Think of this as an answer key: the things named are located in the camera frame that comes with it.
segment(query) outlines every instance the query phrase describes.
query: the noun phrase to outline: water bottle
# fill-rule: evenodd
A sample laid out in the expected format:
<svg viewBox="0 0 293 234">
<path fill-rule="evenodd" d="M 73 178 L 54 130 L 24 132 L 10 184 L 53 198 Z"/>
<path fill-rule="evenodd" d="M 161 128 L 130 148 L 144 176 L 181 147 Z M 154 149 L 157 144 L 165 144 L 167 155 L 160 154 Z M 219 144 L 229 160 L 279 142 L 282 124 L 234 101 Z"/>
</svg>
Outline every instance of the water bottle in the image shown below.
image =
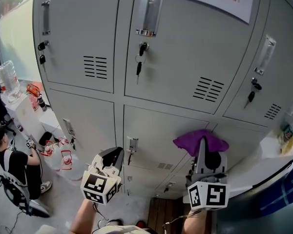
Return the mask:
<svg viewBox="0 0 293 234">
<path fill-rule="evenodd" d="M 76 154 L 72 154 L 69 150 L 63 150 L 62 155 L 65 152 L 69 154 L 63 156 L 62 166 L 59 174 L 70 180 L 80 180 L 84 175 L 82 163 L 79 161 Z"/>
<path fill-rule="evenodd" d="M 14 64 L 10 60 L 0 65 L 0 87 L 9 102 L 13 102 L 21 96 L 19 80 L 15 73 Z"/>
<path fill-rule="evenodd" d="M 289 125 L 283 131 L 284 138 L 289 140 L 293 136 L 293 120 L 289 123 Z"/>
<path fill-rule="evenodd" d="M 59 145 L 54 143 L 44 148 L 44 152 L 41 153 L 44 156 L 44 161 L 53 170 L 59 171 L 62 165 L 62 155 Z"/>
</svg>

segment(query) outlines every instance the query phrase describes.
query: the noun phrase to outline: floor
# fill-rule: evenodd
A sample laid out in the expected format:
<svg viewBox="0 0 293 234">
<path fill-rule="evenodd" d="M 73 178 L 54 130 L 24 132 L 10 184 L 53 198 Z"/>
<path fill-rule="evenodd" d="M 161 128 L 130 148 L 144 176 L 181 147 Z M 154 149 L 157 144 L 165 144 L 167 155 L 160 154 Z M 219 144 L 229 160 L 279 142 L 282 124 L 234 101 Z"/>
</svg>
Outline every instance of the floor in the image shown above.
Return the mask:
<svg viewBox="0 0 293 234">
<path fill-rule="evenodd" d="M 15 141 L 18 150 L 27 149 L 25 140 L 20 134 L 17 134 Z M 67 233 L 83 201 L 79 188 L 80 181 L 66 180 L 50 170 L 45 164 L 43 165 L 42 180 L 51 180 L 53 183 L 50 191 L 40 197 L 41 201 L 50 208 L 52 216 L 50 218 L 40 218 L 20 214 L 13 234 L 34 234 L 43 224 L 57 228 L 59 233 Z M 127 196 L 119 192 L 107 206 L 99 206 L 98 209 L 106 218 L 121 218 L 125 224 L 134 225 L 140 219 L 147 221 L 149 204 L 150 200 L 147 198 Z M 10 229 L 13 227 L 19 212 L 20 210 L 8 200 L 1 187 L 0 234 L 6 233 L 5 226 Z M 93 229 L 97 228 L 97 223 L 100 219 L 101 217 L 96 215 Z"/>
<path fill-rule="evenodd" d="M 182 198 L 177 200 L 152 198 L 147 226 L 155 230 L 157 234 L 181 233 L 183 225 L 183 219 L 181 218 L 170 225 L 166 225 L 166 233 L 164 232 L 163 225 L 167 222 L 173 221 L 181 215 L 184 215 L 184 206 L 185 204 L 183 203 Z"/>
</svg>

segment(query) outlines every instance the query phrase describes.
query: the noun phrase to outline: white shoe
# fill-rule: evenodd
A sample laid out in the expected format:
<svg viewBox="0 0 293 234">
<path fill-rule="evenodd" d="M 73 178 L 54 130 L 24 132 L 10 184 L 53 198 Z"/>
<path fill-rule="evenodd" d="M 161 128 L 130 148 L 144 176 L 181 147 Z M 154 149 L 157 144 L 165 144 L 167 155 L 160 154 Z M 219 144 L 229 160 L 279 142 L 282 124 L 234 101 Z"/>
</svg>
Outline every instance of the white shoe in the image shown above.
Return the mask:
<svg viewBox="0 0 293 234">
<path fill-rule="evenodd" d="M 51 181 L 43 182 L 40 186 L 41 194 L 44 194 L 46 191 L 48 191 L 52 186 Z"/>
</svg>

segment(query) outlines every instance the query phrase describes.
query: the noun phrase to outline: person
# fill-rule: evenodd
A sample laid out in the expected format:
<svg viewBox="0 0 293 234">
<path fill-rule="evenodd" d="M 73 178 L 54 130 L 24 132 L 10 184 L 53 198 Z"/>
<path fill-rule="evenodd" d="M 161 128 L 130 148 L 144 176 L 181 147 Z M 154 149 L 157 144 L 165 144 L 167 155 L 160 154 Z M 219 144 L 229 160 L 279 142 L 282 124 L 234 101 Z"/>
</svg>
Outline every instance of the person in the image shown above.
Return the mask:
<svg viewBox="0 0 293 234">
<path fill-rule="evenodd" d="M 84 199 L 75 219 L 70 227 L 70 234 L 149 234 L 136 226 L 105 226 L 92 232 L 93 221 L 96 211 L 93 208 L 93 202 Z M 210 223 L 208 222 L 208 213 L 199 212 L 186 218 L 183 225 L 182 234 L 210 234 Z"/>
<path fill-rule="evenodd" d="M 4 154 L 9 146 L 9 138 L 6 130 L 0 126 L 0 165 L 4 167 Z M 52 183 L 47 181 L 42 183 L 40 171 L 40 159 L 36 152 L 36 145 L 30 148 L 31 155 L 24 152 L 13 151 L 9 158 L 9 170 L 6 171 L 16 177 L 21 183 L 28 185 L 30 199 L 37 199 L 39 196 L 48 191 Z"/>
</svg>

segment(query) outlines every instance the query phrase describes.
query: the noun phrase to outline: cable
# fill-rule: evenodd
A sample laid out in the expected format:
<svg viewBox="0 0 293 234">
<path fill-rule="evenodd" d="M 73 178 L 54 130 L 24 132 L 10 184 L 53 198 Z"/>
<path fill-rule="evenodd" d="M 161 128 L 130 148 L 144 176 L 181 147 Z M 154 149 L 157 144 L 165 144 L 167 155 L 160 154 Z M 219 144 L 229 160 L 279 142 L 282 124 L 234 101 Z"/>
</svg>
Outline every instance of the cable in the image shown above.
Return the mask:
<svg viewBox="0 0 293 234">
<path fill-rule="evenodd" d="M 96 206 L 95 203 L 92 204 L 92 207 L 93 207 L 93 209 L 94 209 L 98 214 L 101 215 L 101 217 L 104 218 L 104 220 L 108 221 L 108 219 L 107 219 L 105 216 L 103 216 L 103 215 L 101 214 L 101 212 L 99 212 L 99 210 L 98 210 L 98 208 L 97 208 L 97 206 Z"/>
<path fill-rule="evenodd" d="M 60 124 L 57 126 L 57 128 L 60 126 Z M 56 129 L 54 129 L 51 133 L 53 133 L 55 130 L 57 130 L 57 128 Z"/>
<path fill-rule="evenodd" d="M 94 234 L 95 233 L 95 231 L 97 231 L 99 228 L 97 228 L 97 229 L 95 229 L 91 234 Z"/>
<path fill-rule="evenodd" d="M 171 224 L 171 223 L 175 222 L 176 220 L 178 220 L 178 219 L 180 219 L 180 218 L 189 217 L 189 216 L 194 216 L 194 215 L 196 215 L 196 214 L 198 214 L 198 213 L 200 213 L 200 212 L 201 212 L 201 210 L 198 210 L 198 211 L 196 211 L 196 212 L 194 212 L 194 213 L 191 213 L 191 214 L 188 214 L 188 215 L 179 216 L 179 217 L 175 218 L 173 221 L 171 221 L 171 222 L 167 222 L 167 223 L 163 224 L 162 227 L 165 229 L 165 225 Z"/>
<path fill-rule="evenodd" d="M 19 219 L 19 215 L 22 213 L 23 211 L 21 211 L 21 212 L 19 212 L 18 214 L 17 214 L 17 216 L 16 216 L 16 220 L 15 220 L 15 223 L 14 223 L 14 226 L 13 226 L 13 228 L 10 230 L 8 227 L 4 227 L 5 228 L 5 230 L 6 230 L 6 232 L 8 232 L 8 234 L 12 234 L 12 232 L 13 232 L 13 230 L 14 230 L 14 228 L 15 228 L 15 226 L 16 226 L 16 223 L 17 223 L 17 221 L 18 221 L 18 219 Z"/>
<path fill-rule="evenodd" d="M 101 212 L 99 212 L 99 210 L 98 210 L 98 208 L 97 208 L 97 206 L 96 206 L 95 203 L 92 204 L 92 208 L 93 208 L 98 214 L 100 214 L 101 217 L 103 217 L 104 220 L 108 221 L 108 218 L 106 218 L 105 216 L 103 216 L 103 215 L 101 214 Z M 97 231 L 98 229 L 101 229 L 101 222 L 103 221 L 103 219 L 99 220 L 99 222 L 98 222 L 98 228 L 95 229 L 91 234 L 93 234 L 93 233 L 94 233 L 95 231 Z"/>
<path fill-rule="evenodd" d="M 41 168 L 40 179 L 42 179 L 42 175 L 43 175 L 43 167 L 42 167 L 42 163 L 41 163 L 41 158 L 40 158 L 40 156 L 39 156 L 39 153 L 38 153 L 37 149 L 35 149 L 35 148 L 33 148 L 33 149 L 36 151 L 36 153 L 37 153 L 37 155 L 38 155 L 38 158 L 39 158 L 39 161 L 40 161 L 40 168 Z"/>
</svg>

